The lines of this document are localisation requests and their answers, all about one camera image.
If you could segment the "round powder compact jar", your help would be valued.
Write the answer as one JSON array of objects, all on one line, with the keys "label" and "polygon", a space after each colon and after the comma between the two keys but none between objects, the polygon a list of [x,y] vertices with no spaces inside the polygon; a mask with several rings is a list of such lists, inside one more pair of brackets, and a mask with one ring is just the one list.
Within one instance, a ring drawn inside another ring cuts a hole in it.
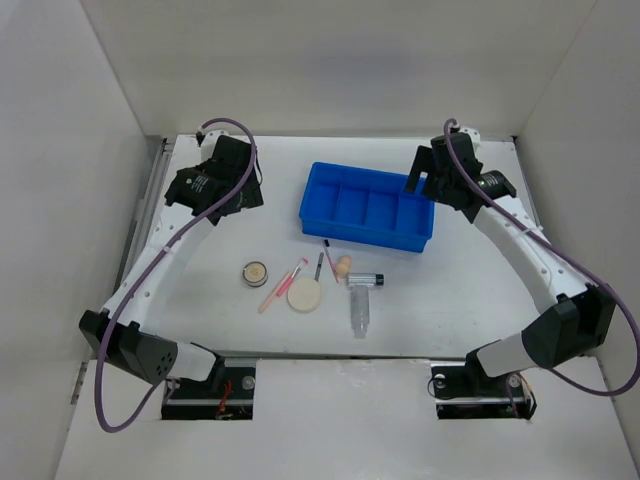
[{"label": "round powder compact jar", "polygon": [[242,270],[242,279],[244,283],[251,288],[263,286],[268,280],[266,265],[260,261],[247,263]]}]

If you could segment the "pink mascara wand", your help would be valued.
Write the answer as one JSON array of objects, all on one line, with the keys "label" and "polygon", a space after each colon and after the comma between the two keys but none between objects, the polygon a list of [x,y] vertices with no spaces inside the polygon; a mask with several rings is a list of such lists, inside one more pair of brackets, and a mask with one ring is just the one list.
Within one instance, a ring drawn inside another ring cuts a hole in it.
[{"label": "pink mascara wand", "polygon": [[334,276],[334,279],[335,279],[336,283],[339,284],[340,283],[340,276],[339,276],[339,274],[338,274],[338,272],[336,270],[335,262],[333,261],[331,255],[330,255],[330,243],[329,243],[329,240],[328,239],[323,239],[322,240],[322,244],[323,244],[323,248],[324,248],[324,253],[325,253],[326,259],[327,259],[327,261],[329,263],[329,266],[331,268],[331,271],[332,271],[332,274]]}]

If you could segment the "beige makeup sponge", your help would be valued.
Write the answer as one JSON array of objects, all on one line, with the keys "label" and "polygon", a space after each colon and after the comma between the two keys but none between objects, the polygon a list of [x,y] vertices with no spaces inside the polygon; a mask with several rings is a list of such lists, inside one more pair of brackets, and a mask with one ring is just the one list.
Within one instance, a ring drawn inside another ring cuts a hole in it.
[{"label": "beige makeup sponge", "polygon": [[350,256],[342,256],[335,264],[335,270],[339,277],[345,278],[352,267],[352,258]]}]

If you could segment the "clear tube black cap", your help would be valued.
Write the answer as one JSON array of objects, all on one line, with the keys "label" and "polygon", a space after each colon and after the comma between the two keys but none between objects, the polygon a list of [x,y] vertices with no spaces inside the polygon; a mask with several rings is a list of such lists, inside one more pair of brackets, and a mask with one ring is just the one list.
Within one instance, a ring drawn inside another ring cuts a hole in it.
[{"label": "clear tube black cap", "polygon": [[354,273],[351,272],[347,276],[347,284],[349,287],[366,286],[366,287],[382,287],[385,284],[385,277],[379,273]]}]

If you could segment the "grey striped brow pencil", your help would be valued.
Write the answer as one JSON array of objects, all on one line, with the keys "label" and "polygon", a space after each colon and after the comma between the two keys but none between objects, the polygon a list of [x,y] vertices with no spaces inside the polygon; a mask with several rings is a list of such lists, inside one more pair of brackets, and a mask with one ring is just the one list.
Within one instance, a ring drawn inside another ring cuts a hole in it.
[{"label": "grey striped brow pencil", "polygon": [[314,273],[314,280],[316,282],[319,282],[323,261],[324,261],[324,252],[320,252],[318,256],[317,264],[316,264],[315,273]]}]

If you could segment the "clear plastic bottle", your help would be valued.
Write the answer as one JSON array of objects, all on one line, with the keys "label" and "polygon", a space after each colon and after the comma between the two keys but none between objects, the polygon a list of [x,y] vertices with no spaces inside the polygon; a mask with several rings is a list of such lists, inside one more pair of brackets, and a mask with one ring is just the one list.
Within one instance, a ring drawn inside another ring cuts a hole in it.
[{"label": "clear plastic bottle", "polygon": [[351,289],[351,327],[356,339],[366,337],[369,323],[369,288],[357,285]]}]

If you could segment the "round white powder puff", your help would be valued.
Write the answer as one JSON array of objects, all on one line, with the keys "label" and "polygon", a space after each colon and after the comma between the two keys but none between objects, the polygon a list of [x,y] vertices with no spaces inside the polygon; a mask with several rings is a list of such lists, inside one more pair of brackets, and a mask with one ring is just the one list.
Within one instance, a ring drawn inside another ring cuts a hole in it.
[{"label": "round white powder puff", "polygon": [[297,278],[286,293],[289,306],[298,313],[311,313],[322,301],[322,287],[310,277]]}]

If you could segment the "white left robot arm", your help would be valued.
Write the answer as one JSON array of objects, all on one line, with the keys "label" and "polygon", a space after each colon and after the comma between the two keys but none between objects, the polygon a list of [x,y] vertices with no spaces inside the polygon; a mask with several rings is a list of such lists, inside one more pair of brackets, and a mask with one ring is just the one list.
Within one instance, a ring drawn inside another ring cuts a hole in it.
[{"label": "white left robot arm", "polygon": [[257,149],[222,130],[197,136],[200,164],[177,171],[147,243],[100,311],[86,311],[79,328],[99,350],[109,325],[106,363],[153,386],[186,379],[201,396],[217,394],[224,373],[218,356],[195,343],[159,336],[171,292],[199,245],[224,216],[262,205],[255,172]]}]

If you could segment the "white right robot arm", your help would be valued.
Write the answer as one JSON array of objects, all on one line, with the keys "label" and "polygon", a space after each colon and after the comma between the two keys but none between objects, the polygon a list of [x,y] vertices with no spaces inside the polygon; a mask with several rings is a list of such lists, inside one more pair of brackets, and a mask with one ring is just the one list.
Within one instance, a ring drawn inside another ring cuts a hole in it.
[{"label": "white right robot arm", "polygon": [[500,251],[530,294],[539,313],[521,332],[470,352],[463,381],[477,394],[500,378],[539,367],[555,370],[600,346],[620,304],[612,289],[560,252],[531,220],[513,184],[498,171],[485,171],[471,135],[456,120],[416,152],[408,192],[462,213]]}]

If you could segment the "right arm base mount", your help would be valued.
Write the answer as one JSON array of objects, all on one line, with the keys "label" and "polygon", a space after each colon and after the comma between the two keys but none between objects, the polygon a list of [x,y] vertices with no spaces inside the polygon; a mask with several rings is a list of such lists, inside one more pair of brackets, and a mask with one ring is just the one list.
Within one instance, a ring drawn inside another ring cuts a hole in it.
[{"label": "right arm base mount", "polygon": [[477,377],[464,362],[430,366],[427,391],[439,420],[519,419],[529,421],[538,402],[520,373]]}]

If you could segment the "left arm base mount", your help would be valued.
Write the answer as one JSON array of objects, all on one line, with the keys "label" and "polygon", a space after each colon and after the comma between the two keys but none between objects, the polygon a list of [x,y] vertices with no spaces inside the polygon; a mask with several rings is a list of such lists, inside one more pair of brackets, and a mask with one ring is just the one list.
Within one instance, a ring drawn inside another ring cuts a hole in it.
[{"label": "left arm base mount", "polygon": [[253,419],[255,358],[227,358],[213,380],[167,380],[161,406],[165,421]]}]

